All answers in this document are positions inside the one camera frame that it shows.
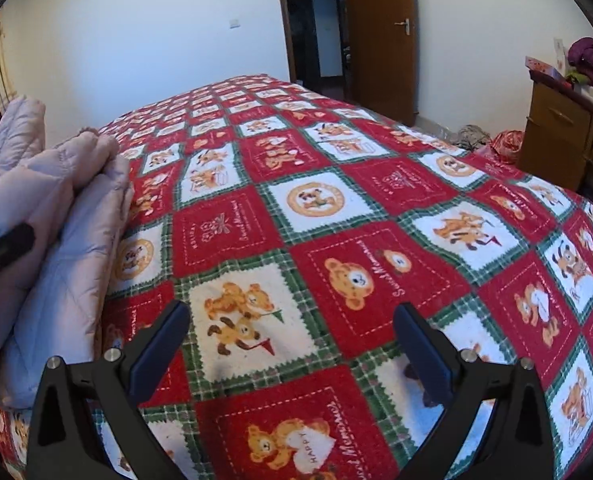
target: bed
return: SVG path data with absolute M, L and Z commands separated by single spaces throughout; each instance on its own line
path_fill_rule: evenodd
M 101 133 L 118 139 L 136 189 L 102 349 L 172 298 L 191 305 L 190 333 L 142 406 L 188 478 L 394 479 L 442 410 L 394 342 L 403 301 L 484 360 L 534 359 L 557 478 L 591 446 L 592 203 L 266 75 Z M 95 417 L 113 466 L 134 478 Z M 18 478 L 28 420 L 0 411 Z

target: metal screw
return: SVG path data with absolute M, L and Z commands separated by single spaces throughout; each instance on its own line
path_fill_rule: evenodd
M 479 358 L 479 356 L 477 355 L 477 352 L 475 352 L 474 350 L 466 348 L 465 350 L 461 351 L 461 358 L 466 363 L 474 363 Z
M 55 355 L 54 357 L 48 359 L 48 368 L 50 368 L 50 370 L 56 370 L 59 366 L 61 366 L 62 362 L 63 361 L 61 361 L 61 358 L 58 355 Z
M 522 357 L 520 363 L 524 370 L 534 370 L 535 368 L 535 362 L 529 357 Z
M 121 359 L 121 355 L 121 350 L 119 350 L 118 348 L 110 348 L 110 350 L 103 354 L 103 357 L 106 361 L 110 361 L 111 363 L 113 363 Z

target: blue gripper pad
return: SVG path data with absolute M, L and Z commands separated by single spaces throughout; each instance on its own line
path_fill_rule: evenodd
M 179 301 L 132 366 L 128 390 L 132 402 L 141 404 L 152 398 L 189 328 L 190 309 Z
M 426 323 L 421 316 L 419 322 Z M 394 327 L 399 345 L 430 399 L 444 406 L 450 404 L 453 391 L 448 365 L 404 305 L 395 310 Z

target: open door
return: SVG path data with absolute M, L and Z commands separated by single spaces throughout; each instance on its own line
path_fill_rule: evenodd
M 416 0 L 347 0 L 352 96 L 412 126 L 416 119 Z

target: white wall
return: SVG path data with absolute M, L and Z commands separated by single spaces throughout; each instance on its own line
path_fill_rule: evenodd
M 452 131 L 524 129 L 525 57 L 554 64 L 593 29 L 573 0 L 419 0 L 419 112 Z
M 321 76 L 343 75 L 341 64 L 341 36 L 336 0 L 312 0 L 317 22 L 319 63 Z
M 9 0 L 1 22 L 10 78 L 46 103 L 50 145 L 230 76 L 289 79 L 279 0 Z

